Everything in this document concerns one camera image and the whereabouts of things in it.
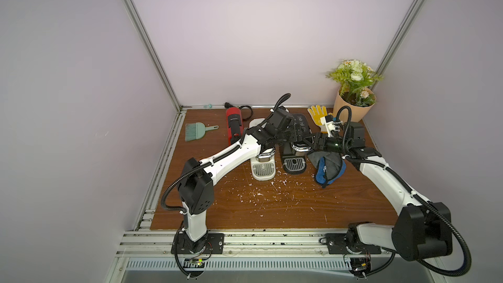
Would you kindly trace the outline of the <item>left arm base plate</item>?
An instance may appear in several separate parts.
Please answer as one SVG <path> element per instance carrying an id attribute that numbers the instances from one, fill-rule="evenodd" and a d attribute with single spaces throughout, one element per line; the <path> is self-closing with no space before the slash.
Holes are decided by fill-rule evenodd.
<path id="1" fill-rule="evenodd" d="M 197 241 L 192 241 L 186 232 L 176 234 L 171 254 L 217 254 L 223 253 L 225 235 L 223 233 L 207 233 Z"/>

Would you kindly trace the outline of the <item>white coffee machine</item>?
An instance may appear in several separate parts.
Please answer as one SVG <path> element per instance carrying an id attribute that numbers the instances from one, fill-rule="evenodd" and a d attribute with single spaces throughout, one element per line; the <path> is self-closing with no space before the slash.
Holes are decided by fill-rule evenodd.
<path id="1" fill-rule="evenodd" d="M 275 177 L 275 148 L 265 150 L 257 157 L 250 159 L 251 174 L 258 181 L 267 181 Z"/>

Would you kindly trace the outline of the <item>blue grey microfiber cloth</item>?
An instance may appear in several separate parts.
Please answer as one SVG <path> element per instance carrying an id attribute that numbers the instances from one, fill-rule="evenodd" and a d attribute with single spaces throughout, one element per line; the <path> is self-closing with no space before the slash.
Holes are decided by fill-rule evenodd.
<path id="1" fill-rule="evenodd" d="M 347 168 L 340 153 L 313 151 L 307 157 L 316 168 L 314 179 L 316 183 L 322 186 L 322 189 L 340 178 Z"/>

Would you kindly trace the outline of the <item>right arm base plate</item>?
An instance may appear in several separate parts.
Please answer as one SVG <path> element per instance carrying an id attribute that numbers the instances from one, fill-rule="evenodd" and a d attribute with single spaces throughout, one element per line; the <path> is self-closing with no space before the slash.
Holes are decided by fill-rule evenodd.
<path id="1" fill-rule="evenodd" d="M 363 244 L 345 233 L 327 233 L 319 243 L 327 247 L 329 254 L 381 254 L 380 247 Z"/>

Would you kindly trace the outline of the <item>black coffee machine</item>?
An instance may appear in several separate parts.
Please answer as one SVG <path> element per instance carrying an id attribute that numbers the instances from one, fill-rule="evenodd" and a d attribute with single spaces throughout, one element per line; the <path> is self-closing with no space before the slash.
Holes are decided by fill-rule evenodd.
<path id="1" fill-rule="evenodd" d="M 293 114 L 296 124 L 300 126 L 302 135 L 311 134 L 308 120 L 302 113 Z M 291 175 L 305 172 L 307 168 L 306 155 L 310 152 L 310 146 L 299 141 L 296 143 L 283 144 L 279 148 L 283 169 Z"/>

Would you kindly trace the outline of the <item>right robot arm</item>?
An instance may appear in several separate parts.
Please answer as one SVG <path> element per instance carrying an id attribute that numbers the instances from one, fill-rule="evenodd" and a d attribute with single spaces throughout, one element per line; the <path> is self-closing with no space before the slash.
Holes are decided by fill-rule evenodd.
<path id="1" fill-rule="evenodd" d="M 419 262 L 427 269 L 443 276 L 459 277 L 472 266 L 468 244 L 451 222 L 451 212 L 443 203 L 433 203 L 410 186 L 374 148 L 365 146 L 362 126 L 350 119 L 343 121 L 342 107 L 330 115 L 324 106 L 308 109 L 321 131 L 312 140 L 311 162 L 317 169 L 316 181 L 327 187 L 342 176 L 349 162 L 366 176 L 388 199 L 398 219 L 393 226 L 372 222 L 351 224 L 345 237 L 347 250 L 360 252 L 365 245 L 380 247 L 409 262 Z M 453 241 L 460 244 L 462 265 L 447 270 L 428 263 L 428 259 L 450 255 Z"/>

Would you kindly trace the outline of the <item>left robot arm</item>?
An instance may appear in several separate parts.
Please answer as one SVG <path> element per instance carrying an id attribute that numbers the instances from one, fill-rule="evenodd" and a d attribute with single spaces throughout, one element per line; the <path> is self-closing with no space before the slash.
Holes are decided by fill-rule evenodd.
<path id="1" fill-rule="evenodd" d="M 172 254 L 178 269 L 187 279 L 196 279 L 201 271 L 188 271 L 179 253 L 202 254 L 208 246 L 206 211 L 214 203 L 214 187 L 229 172 L 242 163 L 267 150 L 288 143 L 296 137 L 297 127 L 292 113 L 282 104 L 291 97 L 282 95 L 270 114 L 259 124 L 243 130 L 229 147 L 200 161 L 186 161 L 179 178 L 175 179 L 162 194 L 159 204 L 165 211 L 177 211 L 183 216 L 173 240 Z"/>

